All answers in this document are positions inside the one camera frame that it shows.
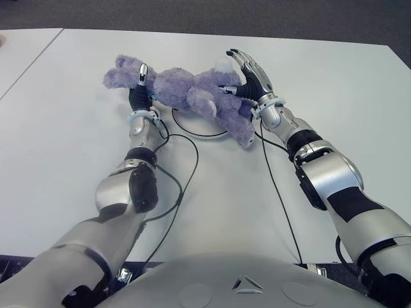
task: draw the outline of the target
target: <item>teddy bear leg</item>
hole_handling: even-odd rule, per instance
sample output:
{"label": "teddy bear leg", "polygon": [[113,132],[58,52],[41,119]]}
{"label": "teddy bear leg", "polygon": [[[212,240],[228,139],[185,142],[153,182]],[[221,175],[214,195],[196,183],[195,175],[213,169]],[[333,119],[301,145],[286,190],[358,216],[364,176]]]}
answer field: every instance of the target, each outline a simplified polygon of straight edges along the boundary
{"label": "teddy bear leg", "polygon": [[191,88],[187,93],[187,102],[191,111],[200,114],[207,119],[214,119],[217,114],[217,108],[214,103],[214,96],[205,90]]}

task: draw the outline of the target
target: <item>teddy bear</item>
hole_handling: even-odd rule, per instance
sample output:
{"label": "teddy bear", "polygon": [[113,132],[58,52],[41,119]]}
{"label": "teddy bear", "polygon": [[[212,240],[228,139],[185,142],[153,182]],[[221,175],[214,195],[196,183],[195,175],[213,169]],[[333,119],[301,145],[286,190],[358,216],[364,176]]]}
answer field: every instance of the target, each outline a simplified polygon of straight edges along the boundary
{"label": "teddy bear", "polygon": [[[116,68],[105,74],[103,84],[109,89],[135,88],[141,64],[137,58],[119,55]],[[218,59],[212,69],[198,75],[177,67],[161,73],[148,67],[149,95],[171,108],[216,121],[242,148],[247,148],[254,140],[254,126],[250,122],[252,102],[223,93],[220,85],[241,85],[229,58]]]}

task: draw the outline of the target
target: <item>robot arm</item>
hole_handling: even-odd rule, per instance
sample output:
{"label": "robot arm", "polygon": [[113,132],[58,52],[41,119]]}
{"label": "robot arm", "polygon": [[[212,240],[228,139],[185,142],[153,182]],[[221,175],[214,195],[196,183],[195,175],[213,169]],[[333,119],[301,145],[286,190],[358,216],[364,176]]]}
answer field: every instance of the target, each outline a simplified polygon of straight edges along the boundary
{"label": "robot arm", "polygon": [[131,146],[96,191],[99,216],[74,226],[49,250],[0,285],[0,307],[61,307],[80,286],[90,290],[117,274],[158,201],[156,150],[164,129],[146,95],[147,66],[130,91]]}
{"label": "robot arm", "polygon": [[287,147],[310,203],[329,212],[369,296],[390,306],[411,302],[411,226],[363,193],[356,166],[284,107],[285,101],[272,92],[270,80],[249,55],[237,49],[227,54],[240,64],[247,83],[222,90],[258,102],[254,117]]}

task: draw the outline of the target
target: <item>cable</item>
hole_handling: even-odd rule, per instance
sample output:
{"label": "cable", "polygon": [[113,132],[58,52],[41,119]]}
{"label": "cable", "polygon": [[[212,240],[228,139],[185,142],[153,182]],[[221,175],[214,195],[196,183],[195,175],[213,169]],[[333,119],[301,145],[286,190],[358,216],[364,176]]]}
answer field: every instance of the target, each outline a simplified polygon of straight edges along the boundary
{"label": "cable", "polygon": [[168,215],[169,213],[171,213],[171,212],[175,209],[173,218],[172,218],[172,220],[171,220],[170,225],[168,226],[168,229],[167,229],[166,233],[163,235],[162,239],[160,240],[159,244],[156,246],[156,248],[154,249],[154,251],[150,254],[150,256],[147,258],[147,260],[145,260],[145,262],[144,262],[143,265],[140,267],[140,269],[138,270],[138,272],[136,273],[136,275],[134,275],[135,278],[137,278],[137,277],[141,274],[141,272],[142,272],[142,270],[144,269],[144,267],[150,262],[151,258],[152,258],[152,257],[155,255],[155,253],[160,249],[161,244],[162,244],[162,243],[164,242],[164,240],[167,238],[167,235],[169,234],[169,232],[170,232],[170,230],[171,230],[171,228],[172,228],[172,226],[173,226],[173,224],[174,224],[175,218],[177,217],[177,213],[178,213],[178,211],[179,211],[179,209],[180,209],[180,205],[181,205],[182,199],[183,199],[183,197],[184,197],[184,195],[185,195],[185,193],[186,193],[187,187],[188,187],[191,179],[193,178],[194,173],[195,173],[195,171],[197,170],[197,166],[198,166],[198,156],[199,156],[199,155],[198,155],[198,148],[197,148],[197,146],[195,145],[195,143],[194,143],[190,138],[188,138],[188,137],[186,137],[186,136],[184,136],[184,135],[180,135],[180,134],[177,134],[177,133],[170,134],[169,131],[168,131],[168,129],[167,129],[167,126],[164,124],[164,122],[161,121],[161,123],[162,123],[162,124],[164,125],[164,127],[166,128],[167,137],[165,137],[165,139],[167,139],[167,140],[166,140],[164,143],[162,143],[162,144],[156,149],[156,151],[158,151],[161,147],[163,147],[164,145],[166,145],[167,142],[169,141],[170,137],[172,137],[172,136],[182,137],[182,138],[187,139],[187,140],[188,140],[190,143],[192,143],[192,145],[194,146],[194,149],[195,149],[195,151],[196,151],[196,162],[195,162],[195,166],[194,166],[194,168],[193,168],[193,172],[191,172],[191,175],[190,175],[190,177],[189,177],[186,185],[184,186],[184,189],[182,189],[182,186],[181,186],[180,182],[175,178],[175,176],[173,176],[171,173],[169,173],[167,170],[165,170],[164,168],[162,168],[160,165],[157,164],[157,167],[159,168],[159,170],[162,171],[162,172],[163,172],[165,175],[167,175],[168,177],[170,177],[170,178],[177,184],[177,186],[179,187],[180,192],[179,192],[179,197],[177,198],[174,206],[172,206],[172,207],[171,207],[170,209],[168,209],[166,212],[164,212],[164,213],[162,213],[162,214],[160,214],[160,215],[158,215],[158,216],[156,216],[156,217],[148,218],[148,219],[146,219],[146,220],[143,221],[143,223],[142,223],[142,228],[144,228],[147,223],[149,223],[149,222],[151,222],[151,221],[155,221],[155,220],[161,219],[161,218],[163,218],[164,216],[166,216],[166,215]]}
{"label": "cable", "polygon": [[196,152],[196,156],[197,156],[197,159],[196,159],[196,162],[195,162],[195,166],[194,166],[194,169],[193,169],[193,171],[191,172],[191,175],[190,175],[190,177],[189,177],[189,179],[188,179],[188,181],[187,181],[186,186],[184,186],[184,189],[183,189],[183,190],[181,189],[181,184],[180,184],[180,182],[179,182],[173,175],[171,175],[171,174],[169,174],[169,173],[165,173],[164,170],[162,170],[162,169],[159,167],[159,169],[160,169],[163,173],[165,173],[166,175],[168,175],[168,176],[169,176],[172,180],[174,180],[174,182],[178,185],[178,187],[180,188],[181,196],[179,195],[179,197],[177,198],[177,201],[176,201],[176,203],[174,204],[174,206],[172,206],[172,207],[169,208],[166,212],[164,212],[164,213],[162,213],[162,214],[160,214],[160,215],[158,215],[158,216],[156,216],[156,217],[146,219],[146,220],[144,221],[145,223],[149,223],[149,222],[151,222],[151,221],[155,221],[155,220],[158,220],[158,219],[160,219],[160,218],[163,218],[164,216],[168,215],[170,212],[172,212],[172,211],[178,206],[178,202],[179,202],[179,201],[181,202],[181,200],[179,200],[179,199],[180,199],[180,198],[182,199],[182,197],[183,197],[184,194],[186,193],[186,189],[187,189],[187,187],[188,187],[191,179],[193,178],[195,171],[197,170],[197,166],[198,166],[198,148],[197,148],[197,146],[195,145],[195,143],[194,143],[190,138],[188,138],[188,137],[186,137],[186,136],[184,136],[184,135],[180,135],[180,134],[177,134],[177,133],[173,133],[173,134],[170,135],[170,137],[173,137],[173,136],[182,137],[182,138],[187,139],[189,142],[191,142],[191,144],[192,144],[193,147],[195,148],[195,152]]}
{"label": "cable", "polygon": [[256,136],[259,137],[262,141],[265,141],[265,142],[267,142],[267,143],[269,143],[269,144],[271,144],[271,145],[273,145],[273,146],[276,146],[277,148],[282,149],[283,151],[285,151],[285,152],[288,154],[288,150],[287,150],[286,148],[284,148],[283,146],[280,146],[280,145],[277,144],[277,143],[274,143],[274,142],[272,142],[272,141],[269,141],[269,140],[263,138],[262,136],[258,135],[258,132],[254,132],[254,133],[255,133]]}
{"label": "cable", "polygon": [[[254,116],[253,116],[253,114],[251,114],[251,116],[250,116],[250,122],[252,122],[252,118],[253,118]],[[258,132],[254,132],[255,134],[256,134],[256,136],[257,137],[259,137],[262,141],[265,141],[265,142],[267,142],[267,143],[269,143],[269,144],[271,144],[271,145],[273,145],[273,146],[276,146],[277,148],[280,148],[280,149],[282,149],[283,151],[285,151],[287,154],[288,154],[288,150],[286,149],[286,148],[284,148],[283,146],[280,146],[279,144],[277,144],[277,143],[274,143],[274,142],[272,142],[272,141],[269,141],[269,140],[267,140],[267,139],[265,139],[263,136],[262,136],[262,134],[263,134],[263,132],[261,132],[261,135],[258,135]]]}
{"label": "cable", "polygon": [[177,109],[174,109],[174,108],[171,109],[171,116],[173,117],[174,123],[175,123],[179,128],[181,128],[181,129],[184,130],[186,133],[188,133],[188,134],[190,134],[190,135],[192,135],[192,136],[195,136],[195,137],[207,137],[207,138],[210,138],[210,139],[211,139],[211,138],[214,138],[214,137],[222,136],[222,135],[224,135],[224,134],[227,133],[227,130],[225,130],[224,132],[221,132],[221,133],[216,133],[215,135],[201,135],[201,134],[199,134],[199,133],[193,133],[193,132],[185,129],[184,127],[182,127],[182,125],[177,121],[177,119],[175,118],[175,115],[174,115],[174,110],[177,110]]}
{"label": "cable", "polygon": [[154,149],[154,151],[153,151],[154,153],[157,152],[159,149],[161,149],[163,146],[165,146],[165,145],[167,144],[167,142],[169,141],[169,139],[170,139],[170,131],[168,130],[168,127],[164,124],[164,122],[163,122],[162,120],[160,120],[160,122],[161,122],[161,124],[164,126],[164,128],[166,129],[167,136],[166,136],[166,137],[163,137],[163,136],[161,135],[161,132],[159,131],[160,136],[161,136],[163,139],[166,139],[166,141],[164,141],[162,144],[160,144],[158,147],[156,147],[156,148]]}
{"label": "cable", "polygon": [[288,226],[290,227],[291,235],[293,236],[295,247],[296,247],[297,253],[298,253],[298,257],[300,259],[300,265],[302,265],[302,258],[301,258],[300,248],[298,247],[297,240],[295,239],[294,231],[293,231],[293,228],[291,227],[291,223],[290,223],[290,218],[288,218],[287,210],[285,209],[283,199],[281,197],[281,194],[278,190],[277,184],[276,184],[276,182],[274,180],[274,177],[272,175],[270,163],[268,162],[267,152],[265,151],[265,145],[264,145],[265,140],[264,140],[264,137],[263,137],[263,122],[262,121],[260,121],[260,123],[259,123],[259,129],[260,129],[261,137],[262,137],[261,142],[263,143],[263,152],[264,152],[265,162],[267,163],[267,167],[268,167],[268,171],[270,172],[272,183],[274,184],[274,187],[275,187],[275,190],[277,191],[277,194],[278,194],[278,197],[280,199],[281,205],[283,206],[284,214],[285,214],[285,217],[287,218]]}
{"label": "cable", "polygon": [[352,267],[350,267],[350,265],[347,263],[347,261],[344,259],[344,257],[342,256],[341,253],[341,238],[338,235],[337,238],[335,239],[335,251],[337,253],[338,258],[341,261],[341,264],[345,266],[345,268],[355,276],[355,278],[357,278],[359,276],[359,273],[353,269]]}

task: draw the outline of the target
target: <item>robotic hand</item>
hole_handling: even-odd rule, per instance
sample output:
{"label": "robotic hand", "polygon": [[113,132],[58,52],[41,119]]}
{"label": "robotic hand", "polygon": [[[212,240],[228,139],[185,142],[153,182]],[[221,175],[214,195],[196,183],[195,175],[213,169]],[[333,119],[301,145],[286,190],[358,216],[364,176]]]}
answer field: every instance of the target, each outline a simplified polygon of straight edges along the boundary
{"label": "robotic hand", "polygon": [[356,166],[284,107],[285,100],[273,93],[264,70],[249,55],[237,49],[227,55],[240,65],[247,83],[222,90],[257,102],[254,117],[287,147],[310,203],[329,212],[369,297],[389,306],[409,304],[411,226],[363,193]]}

